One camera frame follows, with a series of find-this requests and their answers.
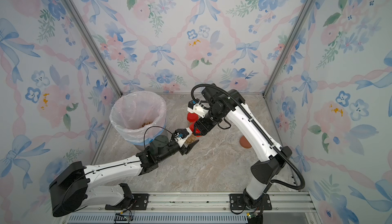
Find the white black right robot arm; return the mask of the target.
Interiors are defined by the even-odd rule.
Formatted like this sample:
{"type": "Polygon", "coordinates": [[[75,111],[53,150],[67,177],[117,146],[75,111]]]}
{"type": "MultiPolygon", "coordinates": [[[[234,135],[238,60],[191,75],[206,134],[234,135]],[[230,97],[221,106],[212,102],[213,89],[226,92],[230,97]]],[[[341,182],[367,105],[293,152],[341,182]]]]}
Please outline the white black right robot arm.
{"type": "Polygon", "coordinates": [[[202,95],[208,106],[196,98],[188,104],[188,111],[199,116],[194,125],[194,134],[205,136],[220,122],[227,120],[241,131],[257,155],[258,161],[251,166],[251,182],[243,193],[246,207],[255,209],[270,189],[274,177],[286,165],[285,158],[290,157],[292,151],[269,136],[238,91],[220,91],[211,85],[202,91],[202,95]]]}

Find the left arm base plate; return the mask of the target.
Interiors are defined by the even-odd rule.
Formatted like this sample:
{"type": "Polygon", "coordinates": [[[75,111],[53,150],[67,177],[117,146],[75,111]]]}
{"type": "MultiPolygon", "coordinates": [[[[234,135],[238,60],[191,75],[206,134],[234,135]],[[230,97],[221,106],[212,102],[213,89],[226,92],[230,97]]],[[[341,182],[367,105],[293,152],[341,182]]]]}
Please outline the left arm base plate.
{"type": "Polygon", "coordinates": [[[147,193],[133,194],[125,197],[115,206],[106,205],[105,210],[146,210],[150,195],[147,193]]]}

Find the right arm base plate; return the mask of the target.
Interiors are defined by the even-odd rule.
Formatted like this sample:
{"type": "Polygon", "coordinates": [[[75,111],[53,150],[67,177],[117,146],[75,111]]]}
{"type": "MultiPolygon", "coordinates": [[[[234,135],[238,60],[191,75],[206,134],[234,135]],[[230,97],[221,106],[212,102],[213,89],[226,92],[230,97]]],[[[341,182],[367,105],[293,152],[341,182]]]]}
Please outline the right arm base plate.
{"type": "Polygon", "coordinates": [[[258,199],[252,199],[247,193],[232,193],[229,194],[229,203],[233,211],[272,210],[270,196],[264,193],[258,199]]]}

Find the orange jar lid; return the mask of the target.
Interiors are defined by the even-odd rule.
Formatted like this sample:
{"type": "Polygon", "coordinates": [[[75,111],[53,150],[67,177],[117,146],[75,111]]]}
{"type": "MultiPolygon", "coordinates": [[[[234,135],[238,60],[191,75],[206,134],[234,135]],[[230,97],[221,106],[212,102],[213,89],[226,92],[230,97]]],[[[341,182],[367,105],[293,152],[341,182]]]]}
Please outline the orange jar lid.
{"type": "Polygon", "coordinates": [[[249,149],[252,147],[252,145],[250,144],[250,142],[247,140],[247,138],[245,136],[242,136],[240,138],[239,143],[240,143],[241,147],[243,147],[245,149],[249,149]]]}

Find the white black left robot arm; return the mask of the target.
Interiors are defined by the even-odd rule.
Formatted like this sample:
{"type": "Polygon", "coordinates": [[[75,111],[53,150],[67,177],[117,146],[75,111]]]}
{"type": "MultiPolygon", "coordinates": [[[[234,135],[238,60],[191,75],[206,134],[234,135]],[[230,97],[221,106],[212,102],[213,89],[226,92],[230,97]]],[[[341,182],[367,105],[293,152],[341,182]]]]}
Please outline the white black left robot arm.
{"type": "Polygon", "coordinates": [[[52,215],[62,217],[94,205],[106,205],[110,210],[130,208],[133,194],[129,185],[110,187],[107,183],[148,174],[172,155],[188,154],[197,142],[190,128],[177,129],[170,138],[158,136],[143,151],[126,159],[87,166],[80,161],[70,164],[49,186],[52,215]]]}

